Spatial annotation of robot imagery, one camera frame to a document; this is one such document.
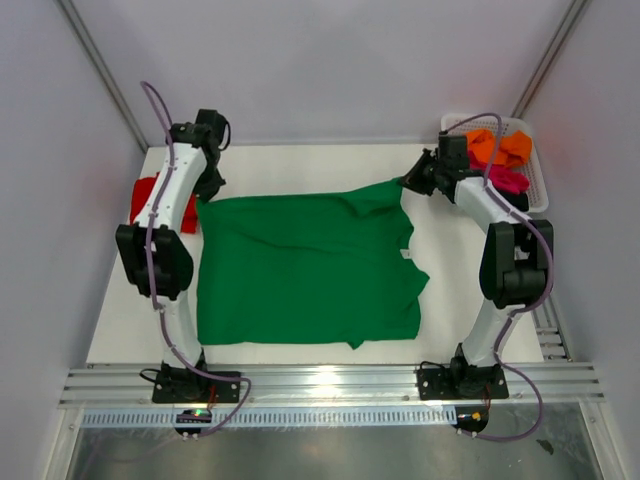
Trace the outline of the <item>green t shirt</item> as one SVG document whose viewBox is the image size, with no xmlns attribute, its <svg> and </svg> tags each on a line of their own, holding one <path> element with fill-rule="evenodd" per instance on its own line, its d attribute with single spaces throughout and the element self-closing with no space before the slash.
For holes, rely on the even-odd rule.
<svg viewBox="0 0 640 480">
<path fill-rule="evenodd" d="M 202 203 L 197 334 L 206 346 L 411 340 L 429 277 L 391 179 L 356 190 Z"/>
</svg>

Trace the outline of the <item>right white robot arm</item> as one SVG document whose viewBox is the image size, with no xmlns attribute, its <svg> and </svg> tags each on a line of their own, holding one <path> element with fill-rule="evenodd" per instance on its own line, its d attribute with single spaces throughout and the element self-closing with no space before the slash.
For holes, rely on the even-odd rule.
<svg viewBox="0 0 640 480">
<path fill-rule="evenodd" d="M 554 229 L 514 208 L 484 172 L 471 166 L 467 139 L 440 132 L 435 149 L 423 151 L 401 178 L 422 195 L 439 191 L 485 234 L 479 269 L 483 303 L 470 334 L 449 364 L 424 361 L 416 371 L 423 400 L 506 399 L 503 343 L 524 313 L 535 309 L 552 285 Z"/>
</svg>

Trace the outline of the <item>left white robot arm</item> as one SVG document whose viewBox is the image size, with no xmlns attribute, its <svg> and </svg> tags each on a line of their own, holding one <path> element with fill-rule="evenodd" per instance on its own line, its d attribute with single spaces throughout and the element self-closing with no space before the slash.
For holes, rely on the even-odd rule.
<svg viewBox="0 0 640 480">
<path fill-rule="evenodd" d="M 207 202 L 226 184 L 219 161 L 230 137 L 228 120 L 216 110 L 201 109 L 193 123 L 172 125 L 164 163 L 148 199 L 132 224 L 116 230 L 128 282 L 159 314 L 165 345 L 154 380 L 157 403 L 199 401 L 214 382 L 206 373 L 191 318 L 188 289 L 194 260 L 180 232 L 189 201 Z"/>
</svg>

